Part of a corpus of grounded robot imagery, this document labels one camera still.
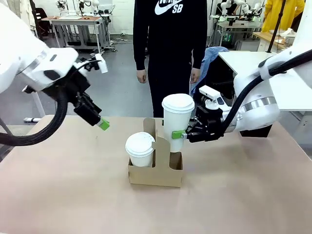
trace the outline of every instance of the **cup lid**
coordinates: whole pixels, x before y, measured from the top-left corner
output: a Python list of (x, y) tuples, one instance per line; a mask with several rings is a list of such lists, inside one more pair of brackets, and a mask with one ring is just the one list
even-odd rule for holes
[(154, 150), (152, 142), (155, 139), (149, 133), (135, 133), (127, 139), (126, 151), (134, 157), (144, 157)]
[(162, 107), (172, 113), (185, 114), (195, 108), (195, 103), (190, 95), (171, 94), (163, 99)]

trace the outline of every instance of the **white table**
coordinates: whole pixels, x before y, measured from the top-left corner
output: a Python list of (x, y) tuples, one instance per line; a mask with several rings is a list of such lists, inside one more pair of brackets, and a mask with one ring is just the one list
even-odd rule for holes
[[(255, 69), (260, 62), (274, 55), (266, 52), (220, 52), (219, 56), (235, 73), (245, 73)], [(293, 70), (270, 79), (270, 85), (278, 108), (290, 111), (300, 120), (294, 137), (300, 142), (299, 136), (306, 132), (308, 123), (312, 122), (312, 89)]]
[[(47, 17), (42, 19), (42, 21), (49, 21), (52, 25), (55, 37), (58, 43), (58, 47), (72, 47), (74, 49), (98, 49), (98, 52), (104, 52), (105, 48), (115, 50), (114, 46), (110, 46), (110, 35), (108, 31), (108, 24), (104, 22), (104, 19), (101, 17), (81, 17), (80, 19), (60, 19), (60, 17)], [(76, 33), (76, 28), (78, 29), (78, 36), (80, 44), (74, 45), (69, 44), (72, 42), (72, 30), (71, 26), (74, 26), (74, 31)], [(92, 37), (90, 36), (89, 26), (94, 27), (94, 32), (96, 35), (97, 42), (93, 44)]]

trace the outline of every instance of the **black pants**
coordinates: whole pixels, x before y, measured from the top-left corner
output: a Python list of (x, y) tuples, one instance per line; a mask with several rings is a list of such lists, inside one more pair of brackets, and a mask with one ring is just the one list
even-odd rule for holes
[(189, 94), (192, 63), (190, 61), (149, 60), (150, 84), (155, 118), (163, 118), (162, 100), (170, 94)]

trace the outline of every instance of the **white paper cup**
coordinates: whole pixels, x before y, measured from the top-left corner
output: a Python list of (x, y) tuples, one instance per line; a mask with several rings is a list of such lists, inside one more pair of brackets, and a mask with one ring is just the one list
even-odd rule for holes
[(179, 152), (184, 139), (172, 139), (173, 131), (186, 130), (195, 108), (193, 98), (187, 94), (172, 94), (162, 101), (164, 108), (164, 134), (170, 142), (170, 152)]
[(126, 151), (131, 162), (137, 167), (151, 167), (153, 163), (152, 142), (155, 139), (149, 133), (135, 133), (126, 141)]

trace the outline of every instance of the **small cup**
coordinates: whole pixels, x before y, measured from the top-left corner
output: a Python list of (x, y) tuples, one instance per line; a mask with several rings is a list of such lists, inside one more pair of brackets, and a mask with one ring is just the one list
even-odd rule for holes
[(164, 98), (162, 107), (164, 108), (164, 136), (170, 142), (170, 152), (179, 152), (184, 139), (172, 139), (172, 132), (187, 129), (195, 103), (187, 94), (172, 94)]
[(126, 141), (126, 151), (134, 166), (152, 166), (154, 152), (152, 142), (155, 142), (155, 139), (149, 133), (140, 132), (129, 136)]

